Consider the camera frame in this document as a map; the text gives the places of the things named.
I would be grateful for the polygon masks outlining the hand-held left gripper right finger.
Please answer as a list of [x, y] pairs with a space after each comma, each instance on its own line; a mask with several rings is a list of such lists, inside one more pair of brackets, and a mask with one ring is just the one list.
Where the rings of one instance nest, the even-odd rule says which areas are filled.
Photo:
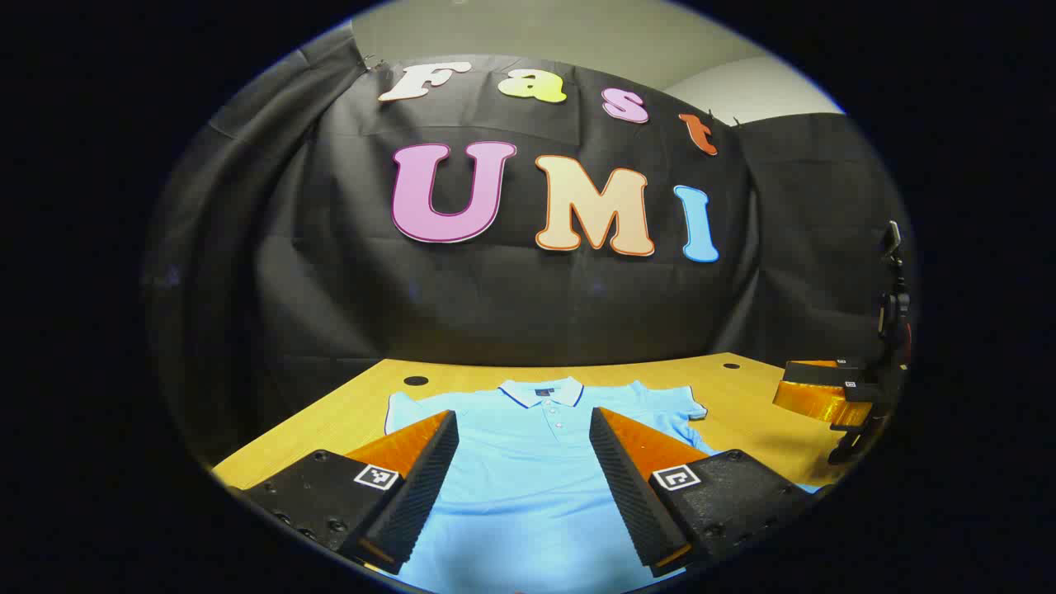
[[706, 571], [795, 520], [818, 496], [739, 449], [705, 454], [607, 408], [589, 440], [641, 564]]

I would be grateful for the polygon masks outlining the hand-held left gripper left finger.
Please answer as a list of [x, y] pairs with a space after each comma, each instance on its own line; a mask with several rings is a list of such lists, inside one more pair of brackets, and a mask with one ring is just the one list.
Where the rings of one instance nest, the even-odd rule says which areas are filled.
[[351, 563], [398, 574], [459, 442], [457, 416], [444, 410], [346, 454], [316, 449], [250, 488], [229, 490]]

